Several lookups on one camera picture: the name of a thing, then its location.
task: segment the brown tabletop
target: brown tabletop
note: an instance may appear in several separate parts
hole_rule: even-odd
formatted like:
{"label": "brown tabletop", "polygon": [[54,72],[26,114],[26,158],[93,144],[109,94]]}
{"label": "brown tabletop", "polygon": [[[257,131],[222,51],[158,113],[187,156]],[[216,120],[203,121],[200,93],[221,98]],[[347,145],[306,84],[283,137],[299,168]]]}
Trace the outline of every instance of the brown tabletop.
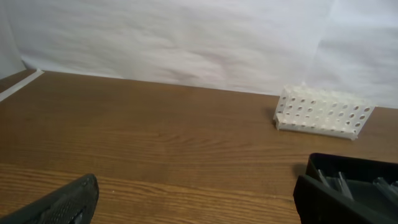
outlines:
{"label": "brown tabletop", "polygon": [[278,97],[45,72],[0,102],[0,215],[94,173],[92,223],[300,223],[308,155],[398,162],[398,111],[355,141],[277,131]]}

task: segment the table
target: table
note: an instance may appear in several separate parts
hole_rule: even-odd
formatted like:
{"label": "table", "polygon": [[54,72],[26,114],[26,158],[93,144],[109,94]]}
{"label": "table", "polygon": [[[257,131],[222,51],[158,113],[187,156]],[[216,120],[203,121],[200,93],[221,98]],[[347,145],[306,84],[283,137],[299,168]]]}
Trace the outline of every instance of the table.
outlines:
{"label": "table", "polygon": [[300,223],[309,154],[398,161],[397,110],[350,141],[276,130],[277,100],[45,72],[0,102],[0,215],[94,173],[92,223]]}

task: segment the white wall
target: white wall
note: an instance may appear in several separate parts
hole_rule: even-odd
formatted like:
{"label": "white wall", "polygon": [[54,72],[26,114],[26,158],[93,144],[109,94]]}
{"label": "white wall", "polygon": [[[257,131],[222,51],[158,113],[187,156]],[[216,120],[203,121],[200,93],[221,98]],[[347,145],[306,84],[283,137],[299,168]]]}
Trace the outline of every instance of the white wall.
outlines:
{"label": "white wall", "polygon": [[0,1],[0,79],[25,70],[8,23],[6,8]]}
{"label": "white wall", "polygon": [[30,67],[398,108],[396,0],[6,0]]}

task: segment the white strip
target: white strip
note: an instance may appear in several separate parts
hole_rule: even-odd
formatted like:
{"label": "white strip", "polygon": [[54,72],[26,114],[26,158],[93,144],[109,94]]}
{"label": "white strip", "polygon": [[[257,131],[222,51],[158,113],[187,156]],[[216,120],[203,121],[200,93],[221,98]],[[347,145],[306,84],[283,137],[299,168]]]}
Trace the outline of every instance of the white strip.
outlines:
{"label": "white strip", "polygon": [[7,98],[8,96],[11,96],[13,93],[16,91],[20,90],[22,87],[26,86],[28,83],[31,81],[35,80],[37,77],[39,77],[41,74],[44,72],[41,71],[40,69],[37,69],[35,73],[29,75],[28,77],[24,78],[21,80],[19,83],[13,85],[12,87],[8,88],[6,91],[0,93],[0,102]]}

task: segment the white tape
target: white tape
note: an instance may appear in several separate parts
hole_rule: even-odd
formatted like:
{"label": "white tape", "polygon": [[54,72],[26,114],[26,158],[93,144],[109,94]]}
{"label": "white tape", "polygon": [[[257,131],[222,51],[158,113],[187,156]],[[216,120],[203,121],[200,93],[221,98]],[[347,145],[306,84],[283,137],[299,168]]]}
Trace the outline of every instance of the white tape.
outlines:
{"label": "white tape", "polygon": [[37,77],[39,77],[43,73],[44,73],[43,71],[41,71],[40,69],[37,69],[35,73],[29,75],[25,79],[21,80],[19,83],[8,88],[6,91],[0,93],[0,102],[2,100],[4,100],[5,98],[7,98],[8,96],[11,96],[16,91],[20,90],[22,87],[26,86],[31,81],[35,80]]}

